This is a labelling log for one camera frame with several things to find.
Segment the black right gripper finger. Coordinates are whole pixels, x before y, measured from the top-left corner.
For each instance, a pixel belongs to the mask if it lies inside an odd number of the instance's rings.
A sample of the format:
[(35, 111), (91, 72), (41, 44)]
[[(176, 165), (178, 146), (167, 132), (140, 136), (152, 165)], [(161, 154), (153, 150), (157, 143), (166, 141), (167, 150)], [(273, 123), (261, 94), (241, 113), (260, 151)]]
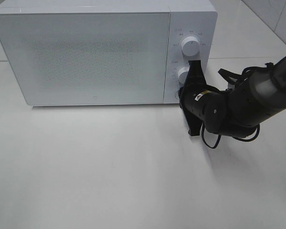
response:
[(200, 130), (203, 125), (203, 120), (201, 119), (201, 114), (199, 109), (183, 109), (185, 119), (189, 126), (189, 135), (190, 136), (199, 136)]
[(204, 72), (201, 67), (201, 61), (188, 61), (189, 63), (189, 70), (187, 73), (186, 80), (184, 82), (185, 86), (190, 84), (206, 84), (206, 80), (204, 77)]

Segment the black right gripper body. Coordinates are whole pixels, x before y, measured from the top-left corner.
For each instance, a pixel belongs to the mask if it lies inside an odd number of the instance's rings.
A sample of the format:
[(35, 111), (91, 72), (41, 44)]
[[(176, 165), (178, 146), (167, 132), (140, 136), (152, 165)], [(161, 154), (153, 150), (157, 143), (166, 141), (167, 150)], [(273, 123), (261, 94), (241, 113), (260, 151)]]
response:
[(215, 87), (190, 84), (182, 88), (181, 109), (199, 109), (203, 125), (208, 132), (218, 134), (225, 118), (225, 96)]

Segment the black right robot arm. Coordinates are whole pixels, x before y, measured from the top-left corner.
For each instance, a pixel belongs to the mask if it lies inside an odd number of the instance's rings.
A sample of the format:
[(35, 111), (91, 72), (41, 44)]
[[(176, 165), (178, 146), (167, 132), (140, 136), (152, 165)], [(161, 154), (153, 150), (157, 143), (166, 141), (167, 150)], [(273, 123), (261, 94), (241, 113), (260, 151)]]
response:
[(265, 67), (247, 67), (241, 74), (220, 69), (219, 75), (229, 84), (224, 91), (206, 83), (200, 61), (189, 64), (179, 98), (191, 136), (205, 129), (246, 138), (263, 121), (286, 109), (286, 57)]

